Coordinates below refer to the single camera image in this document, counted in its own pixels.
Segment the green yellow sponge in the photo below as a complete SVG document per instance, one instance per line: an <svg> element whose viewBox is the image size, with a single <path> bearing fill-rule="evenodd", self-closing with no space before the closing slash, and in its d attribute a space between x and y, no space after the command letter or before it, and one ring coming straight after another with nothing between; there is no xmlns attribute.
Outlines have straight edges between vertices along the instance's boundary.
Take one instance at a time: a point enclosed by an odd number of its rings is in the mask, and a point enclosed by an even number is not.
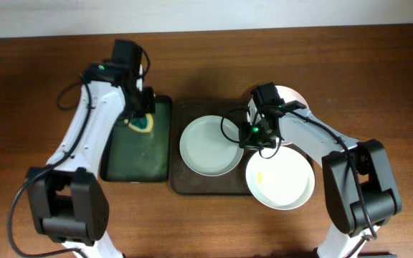
<svg viewBox="0 0 413 258"><path fill-rule="evenodd" d="M146 113L143 117L125 118L123 122L137 133L150 133L153 130L153 115Z"/></svg>

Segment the grey-white plate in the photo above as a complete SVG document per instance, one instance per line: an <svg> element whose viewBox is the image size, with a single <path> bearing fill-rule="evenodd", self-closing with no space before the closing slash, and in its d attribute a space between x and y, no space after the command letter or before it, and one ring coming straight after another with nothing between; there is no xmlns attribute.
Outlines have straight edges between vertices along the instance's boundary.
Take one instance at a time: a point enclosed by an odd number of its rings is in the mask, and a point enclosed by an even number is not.
<svg viewBox="0 0 413 258"><path fill-rule="evenodd" d="M179 151L183 162L203 176L221 176L236 168L244 150L237 140L238 127L217 115L190 122L183 130Z"/></svg>

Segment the white plate with stain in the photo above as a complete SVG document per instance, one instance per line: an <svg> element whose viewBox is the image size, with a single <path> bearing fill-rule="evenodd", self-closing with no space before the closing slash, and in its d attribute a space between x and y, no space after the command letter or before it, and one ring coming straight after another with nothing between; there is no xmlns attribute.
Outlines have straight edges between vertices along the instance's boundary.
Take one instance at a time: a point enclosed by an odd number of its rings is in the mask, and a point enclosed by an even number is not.
<svg viewBox="0 0 413 258"><path fill-rule="evenodd" d="M248 189L262 204L287 211L305 204L313 195L315 176L308 159L289 147L277 153L265 149L247 162L245 178Z"/></svg>

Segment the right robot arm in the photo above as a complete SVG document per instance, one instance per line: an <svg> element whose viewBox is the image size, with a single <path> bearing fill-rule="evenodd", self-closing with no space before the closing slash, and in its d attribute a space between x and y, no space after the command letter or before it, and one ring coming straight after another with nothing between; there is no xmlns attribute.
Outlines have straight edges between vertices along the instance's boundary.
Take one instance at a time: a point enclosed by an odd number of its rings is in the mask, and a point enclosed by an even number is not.
<svg viewBox="0 0 413 258"><path fill-rule="evenodd" d="M276 139L296 145L323 169L324 196L332 221L317 257L358 257L378 229L402 210L386 149L332 129L298 102L250 101L250 122L240 145L260 150Z"/></svg>

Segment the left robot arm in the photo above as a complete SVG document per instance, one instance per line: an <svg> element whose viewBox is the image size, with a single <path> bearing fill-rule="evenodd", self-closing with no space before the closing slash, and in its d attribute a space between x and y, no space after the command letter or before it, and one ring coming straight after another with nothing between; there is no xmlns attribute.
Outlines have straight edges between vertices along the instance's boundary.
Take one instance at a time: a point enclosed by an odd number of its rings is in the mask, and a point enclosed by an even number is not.
<svg viewBox="0 0 413 258"><path fill-rule="evenodd" d="M120 117L154 113L143 86L149 67L102 62L80 75L81 95L65 137L45 166L31 167L22 186L34 228L63 246L59 254L123 257L108 232L110 207L98 182L100 160Z"/></svg>

